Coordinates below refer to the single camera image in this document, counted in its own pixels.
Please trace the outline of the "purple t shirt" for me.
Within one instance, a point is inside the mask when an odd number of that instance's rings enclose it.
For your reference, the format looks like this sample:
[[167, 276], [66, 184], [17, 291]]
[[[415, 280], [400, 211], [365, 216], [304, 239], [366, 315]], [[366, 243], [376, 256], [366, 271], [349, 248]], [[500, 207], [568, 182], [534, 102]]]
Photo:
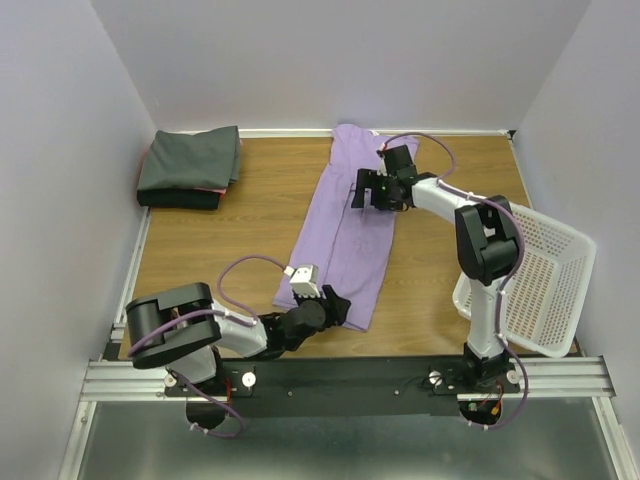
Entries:
[[393, 244], [395, 213], [371, 204], [365, 191], [362, 209], [351, 206], [357, 174], [365, 169], [374, 186], [386, 186], [377, 150], [388, 138], [353, 124], [332, 130], [329, 161], [316, 185], [289, 264], [318, 267], [318, 283], [331, 286], [351, 302], [344, 326], [369, 330]]

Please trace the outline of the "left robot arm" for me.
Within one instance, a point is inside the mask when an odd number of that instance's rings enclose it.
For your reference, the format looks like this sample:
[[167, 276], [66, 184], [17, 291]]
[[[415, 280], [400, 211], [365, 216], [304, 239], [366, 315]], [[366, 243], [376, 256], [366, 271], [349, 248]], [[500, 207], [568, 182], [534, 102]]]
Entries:
[[136, 369], [165, 367], [209, 395], [221, 385], [220, 348], [243, 358], [276, 359], [315, 334], [344, 325], [350, 307], [324, 285], [315, 297], [295, 294], [294, 307], [284, 313], [250, 318], [224, 308], [208, 284], [196, 282], [126, 305], [128, 357]]

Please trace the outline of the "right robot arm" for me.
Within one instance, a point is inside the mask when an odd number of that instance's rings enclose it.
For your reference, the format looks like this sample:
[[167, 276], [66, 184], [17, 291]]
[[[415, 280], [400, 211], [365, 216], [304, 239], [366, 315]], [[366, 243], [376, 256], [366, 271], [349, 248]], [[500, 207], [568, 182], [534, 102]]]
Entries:
[[467, 391], [486, 392], [510, 370], [501, 304], [524, 255], [509, 201], [463, 192], [433, 173], [419, 173], [405, 145], [383, 148], [378, 155], [385, 171], [357, 170], [351, 206], [395, 212], [416, 208], [455, 227], [458, 264], [471, 286], [471, 326], [452, 375], [435, 378], [434, 385], [451, 381]]

